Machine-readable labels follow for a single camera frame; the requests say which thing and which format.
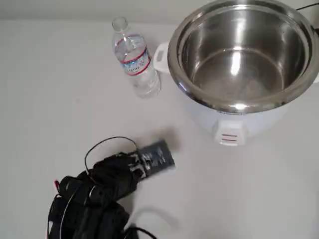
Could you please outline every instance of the black cable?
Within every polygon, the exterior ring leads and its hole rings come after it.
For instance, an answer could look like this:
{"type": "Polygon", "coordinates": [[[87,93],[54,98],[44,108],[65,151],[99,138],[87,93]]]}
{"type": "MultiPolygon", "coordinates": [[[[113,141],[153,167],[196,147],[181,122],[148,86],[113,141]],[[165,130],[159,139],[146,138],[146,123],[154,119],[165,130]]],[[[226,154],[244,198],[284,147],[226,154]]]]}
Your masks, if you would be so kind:
{"type": "Polygon", "coordinates": [[[101,185],[100,183],[96,182],[96,181],[91,177],[91,175],[90,175],[90,173],[89,173],[88,165],[86,164],[86,158],[88,157],[89,153],[90,153],[93,149],[95,149],[98,145],[100,145],[101,143],[103,143],[103,142],[105,142],[105,141],[108,141],[108,140],[110,140],[110,139],[114,139],[114,138],[124,138],[124,139],[127,139],[128,141],[130,141],[130,142],[132,142],[132,143],[134,144],[136,150],[139,149],[138,145],[135,143],[134,140],[132,140],[132,139],[130,139],[130,138],[127,138],[127,137],[124,137],[124,136],[114,136],[114,137],[106,138],[106,139],[102,140],[101,142],[98,142],[97,144],[95,144],[95,145],[86,153],[86,155],[85,155],[85,157],[84,157],[84,166],[85,166],[85,171],[86,171],[86,174],[88,175],[88,177],[89,177],[95,184],[97,184],[97,185],[99,185],[99,186],[102,186],[102,185],[101,185]]]}
{"type": "Polygon", "coordinates": [[[54,197],[54,199],[53,199],[53,201],[51,203],[51,206],[50,206],[49,215],[48,215],[48,224],[47,224],[47,227],[46,227],[46,238],[47,239],[49,239],[49,234],[50,234],[50,232],[49,232],[49,223],[50,223],[50,214],[52,212],[53,202],[58,196],[59,196],[59,194],[55,195],[55,197],[54,197]]]}
{"type": "Polygon", "coordinates": [[[80,188],[81,188],[81,185],[78,186],[78,187],[75,189],[74,193],[71,195],[71,197],[70,197],[68,203],[67,203],[66,206],[65,206],[65,209],[64,209],[64,212],[63,212],[63,216],[62,216],[62,219],[61,219],[61,223],[60,223],[60,230],[59,230],[59,238],[60,238],[60,239],[62,239],[62,225],[63,225],[64,217],[65,217],[65,215],[66,215],[66,211],[67,211],[67,209],[69,208],[69,205],[70,205],[72,199],[74,198],[75,194],[77,193],[77,191],[78,191],[80,188]]]}
{"type": "Polygon", "coordinates": [[[152,239],[157,239],[157,237],[155,237],[152,233],[150,233],[149,231],[147,231],[143,228],[139,228],[139,227],[129,227],[124,233],[124,239],[126,239],[126,237],[129,236],[130,233],[133,231],[140,231],[140,232],[145,233],[146,235],[148,235],[152,239]]]}
{"type": "Polygon", "coordinates": [[[311,7],[311,6],[316,6],[316,5],[319,5],[319,2],[313,3],[313,4],[309,4],[307,6],[303,6],[303,7],[300,7],[300,8],[297,8],[296,10],[299,11],[299,10],[302,10],[302,9],[305,9],[305,8],[308,8],[308,7],[311,7]]]}

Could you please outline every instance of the water bottle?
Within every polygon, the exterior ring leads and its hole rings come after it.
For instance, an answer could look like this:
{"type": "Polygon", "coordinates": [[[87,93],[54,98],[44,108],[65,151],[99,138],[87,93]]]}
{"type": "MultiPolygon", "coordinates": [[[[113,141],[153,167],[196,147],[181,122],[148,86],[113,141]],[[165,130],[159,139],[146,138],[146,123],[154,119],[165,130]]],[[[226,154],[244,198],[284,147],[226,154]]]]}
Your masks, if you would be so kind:
{"type": "Polygon", "coordinates": [[[137,96],[149,98],[160,91],[160,79],[151,64],[151,56],[144,38],[131,29],[124,17],[113,19],[113,52],[129,75],[137,96]]]}

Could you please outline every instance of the white table surface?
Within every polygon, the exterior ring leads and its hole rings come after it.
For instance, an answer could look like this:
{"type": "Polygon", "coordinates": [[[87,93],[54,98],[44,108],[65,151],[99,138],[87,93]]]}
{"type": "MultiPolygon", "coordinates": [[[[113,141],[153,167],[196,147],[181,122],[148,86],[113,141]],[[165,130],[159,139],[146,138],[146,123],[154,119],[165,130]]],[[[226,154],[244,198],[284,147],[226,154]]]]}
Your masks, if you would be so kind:
{"type": "MultiPolygon", "coordinates": [[[[175,29],[138,27],[151,51],[175,29]]],[[[123,202],[159,239],[319,237],[319,86],[271,130],[225,147],[191,120],[170,76],[156,98],[137,98],[111,36],[109,22],[0,22],[2,239],[44,238],[53,180],[79,174],[86,151],[113,135],[171,147],[176,169],[123,202]]],[[[89,165],[128,147],[110,142],[89,165]]]]}

